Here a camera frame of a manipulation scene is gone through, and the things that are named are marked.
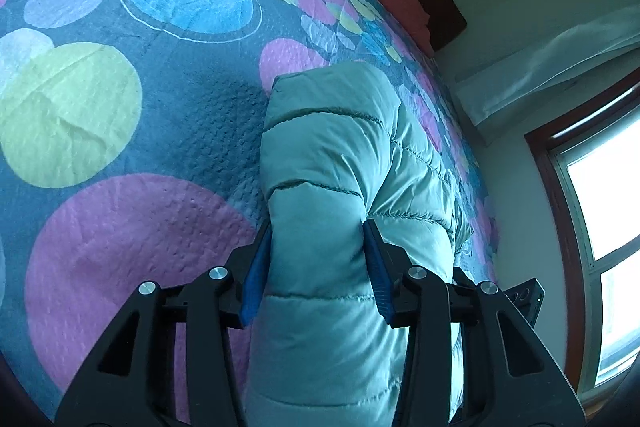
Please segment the light green puffer jacket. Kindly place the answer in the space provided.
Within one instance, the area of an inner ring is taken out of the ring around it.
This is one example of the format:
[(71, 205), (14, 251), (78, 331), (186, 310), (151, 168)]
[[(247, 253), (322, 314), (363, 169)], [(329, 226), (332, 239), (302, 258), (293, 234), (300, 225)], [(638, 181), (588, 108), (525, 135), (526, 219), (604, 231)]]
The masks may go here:
[(260, 147), (272, 228), (245, 392), (252, 426), (387, 426), (408, 333), (376, 306), (363, 222), (442, 280), (471, 236), (406, 87), (341, 63), (278, 77)]

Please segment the pale curtain right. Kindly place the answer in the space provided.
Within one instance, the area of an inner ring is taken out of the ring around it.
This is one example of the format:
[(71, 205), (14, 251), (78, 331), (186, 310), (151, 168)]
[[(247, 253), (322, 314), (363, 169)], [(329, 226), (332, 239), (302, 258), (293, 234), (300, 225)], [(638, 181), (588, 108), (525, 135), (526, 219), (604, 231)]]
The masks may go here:
[(625, 6), (512, 53), (458, 83), (454, 94), (478, 126), (526, 96), (555, 87), (639, 46), (639, 7)]

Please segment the colourful circle pattern bedspread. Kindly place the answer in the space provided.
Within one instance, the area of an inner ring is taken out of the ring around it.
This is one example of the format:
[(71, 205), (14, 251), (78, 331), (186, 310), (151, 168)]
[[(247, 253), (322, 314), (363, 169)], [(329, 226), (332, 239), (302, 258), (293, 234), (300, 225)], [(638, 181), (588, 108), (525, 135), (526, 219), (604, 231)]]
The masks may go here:
[(1, 0), (1, 352), (45, 417), (134, 285), (249, 242), (278, 76), (382, 69), (460, 186), (457, 264), (492, 277), (480, 166), (424, 43), (378, 0)]

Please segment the right window with frame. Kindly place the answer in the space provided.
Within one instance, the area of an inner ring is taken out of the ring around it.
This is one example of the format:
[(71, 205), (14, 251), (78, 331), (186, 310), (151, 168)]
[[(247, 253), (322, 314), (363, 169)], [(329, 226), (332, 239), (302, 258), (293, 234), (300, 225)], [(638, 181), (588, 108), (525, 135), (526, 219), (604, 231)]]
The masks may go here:
[(593, 410), (639, 360), (639, 75), (525, 140), (563, 261), (565, 373)]

